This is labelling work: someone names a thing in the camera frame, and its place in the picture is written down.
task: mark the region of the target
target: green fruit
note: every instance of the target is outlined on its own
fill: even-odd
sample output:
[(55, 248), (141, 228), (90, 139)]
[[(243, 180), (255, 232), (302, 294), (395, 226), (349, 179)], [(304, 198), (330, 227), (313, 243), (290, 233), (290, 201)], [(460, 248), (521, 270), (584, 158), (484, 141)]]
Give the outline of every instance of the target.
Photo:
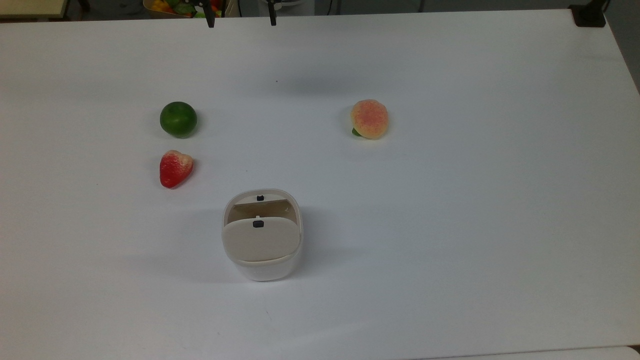
[(188, 137), (197, 123), (196, 111), (186, 102), (175, 101), (167, 104), (160, 113), (162, 129), (177, 138)]

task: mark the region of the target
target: colorful fruit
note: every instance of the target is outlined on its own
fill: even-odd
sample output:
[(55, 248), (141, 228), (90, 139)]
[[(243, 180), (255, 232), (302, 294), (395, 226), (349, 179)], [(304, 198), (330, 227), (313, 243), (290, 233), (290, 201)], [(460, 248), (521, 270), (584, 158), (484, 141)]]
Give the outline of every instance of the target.
[(160, 160), (160, 183), (174, 188), (193, 170), (193, 158), (176, 150), (167, 151)]
[(367, 139), (377, 139), (387, 132), (389, 114), (387, 108), (375, 100), (358, 101), (351, 110), (353, 134)]
[(177, 138), (189, 136), (197, 124), (196, 111), (186, 102), (171, 102), (160, 113), (160, 126)]

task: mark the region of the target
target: black stand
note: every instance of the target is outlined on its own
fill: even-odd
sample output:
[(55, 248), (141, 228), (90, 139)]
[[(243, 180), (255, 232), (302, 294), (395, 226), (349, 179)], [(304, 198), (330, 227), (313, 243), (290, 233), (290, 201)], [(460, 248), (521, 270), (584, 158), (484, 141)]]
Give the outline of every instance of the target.
[(573, 21), (581, 28), (604, 28), (607, 21), (602, 7), (606, 2), (607, 0), (592, 0), (587, 5), (570, 5)]

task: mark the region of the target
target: red strawberry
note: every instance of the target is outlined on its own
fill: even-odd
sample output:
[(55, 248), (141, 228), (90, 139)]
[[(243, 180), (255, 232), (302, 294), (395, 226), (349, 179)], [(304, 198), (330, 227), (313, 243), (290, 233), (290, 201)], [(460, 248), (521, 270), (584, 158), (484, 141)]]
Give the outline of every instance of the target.
[(160, 183), (173, 188), (189, 176), (193, 170), (193, 158), (175, 150), (169, 150), (160, 160)]

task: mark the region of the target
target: white table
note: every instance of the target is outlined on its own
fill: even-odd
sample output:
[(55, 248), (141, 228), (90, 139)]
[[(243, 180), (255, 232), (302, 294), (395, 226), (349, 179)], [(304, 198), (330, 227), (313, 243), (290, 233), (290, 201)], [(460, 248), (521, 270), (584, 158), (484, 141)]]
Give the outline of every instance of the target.
[[(640, 97), (569, 11), (0, 25), (0, 358), (415, 359), (640, 343)], [(388, 134), (354, 138), (356, 101)], [(158, 116), (191, 103), (198, 133)], [(176, 190), (162, 154), (196, 159)], [(290, 278), (220, 240), (299, 202)]]
[(639, 360), (640, 354), (628, 347), (589, 348), (579, 350), (526, 352), (470, 357), (448, 357), (449, 360)]

